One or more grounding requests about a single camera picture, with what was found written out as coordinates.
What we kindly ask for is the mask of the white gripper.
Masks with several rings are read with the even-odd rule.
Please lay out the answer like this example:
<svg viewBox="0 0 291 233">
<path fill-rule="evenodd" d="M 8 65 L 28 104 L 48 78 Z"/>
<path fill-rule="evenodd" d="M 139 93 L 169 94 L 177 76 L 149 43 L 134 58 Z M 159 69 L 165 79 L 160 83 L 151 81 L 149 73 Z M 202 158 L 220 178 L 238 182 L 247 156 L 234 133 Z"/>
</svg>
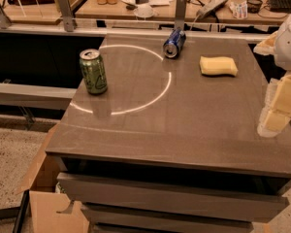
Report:
<svg viewBox="0 0 291 233">
<path fill-rule="evenodd" d="M 253 51 L 260 55 L 275 54 L 275 64 L 291 71 L 291 14 L 277 32 L 257 44 Z M 260 136 L 275 137 L 291 120 L 291 72 L 280 80 L 271 79 L 266 90 L 257 132 Z"/>
</svg>

